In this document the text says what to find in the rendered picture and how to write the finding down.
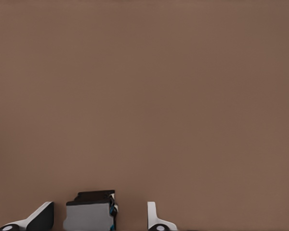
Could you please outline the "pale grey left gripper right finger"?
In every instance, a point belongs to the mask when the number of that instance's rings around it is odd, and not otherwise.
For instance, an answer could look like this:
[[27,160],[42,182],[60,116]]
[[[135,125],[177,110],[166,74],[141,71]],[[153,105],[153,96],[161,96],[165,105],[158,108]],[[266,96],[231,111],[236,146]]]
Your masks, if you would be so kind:
[[178,231],[174,223],[158,218],[155,202],[147,202],[147,229],[148,231]]

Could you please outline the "red button switch grey box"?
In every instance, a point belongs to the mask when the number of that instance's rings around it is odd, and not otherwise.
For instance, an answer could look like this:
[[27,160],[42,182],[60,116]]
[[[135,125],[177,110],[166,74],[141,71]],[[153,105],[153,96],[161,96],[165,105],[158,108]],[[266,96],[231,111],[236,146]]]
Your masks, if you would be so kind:
[[115,190],[79,192],[66,203],[65,231],[115,231]]

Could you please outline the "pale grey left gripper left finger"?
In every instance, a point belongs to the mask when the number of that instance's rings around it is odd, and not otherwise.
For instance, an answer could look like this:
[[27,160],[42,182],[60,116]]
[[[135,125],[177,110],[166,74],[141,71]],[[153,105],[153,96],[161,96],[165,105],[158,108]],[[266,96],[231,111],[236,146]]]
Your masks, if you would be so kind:
[[10,222],[0,231],[51,231],[54,224],[54,202],[45,202],[26,219]]

